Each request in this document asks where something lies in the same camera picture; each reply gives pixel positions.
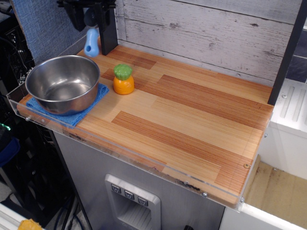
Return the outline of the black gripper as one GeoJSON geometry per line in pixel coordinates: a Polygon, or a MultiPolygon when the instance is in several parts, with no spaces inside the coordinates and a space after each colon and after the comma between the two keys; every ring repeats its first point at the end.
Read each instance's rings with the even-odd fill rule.
{"type": "Polygon", "coordinates": [[[81,32],[85,27],[83,8],[94,6],[99,31],[105,31],[110,25],[110,8],[116,8],[115,0],[58,0],[59,7],[67,5],[67,14],[74,28],[81,32]]]}

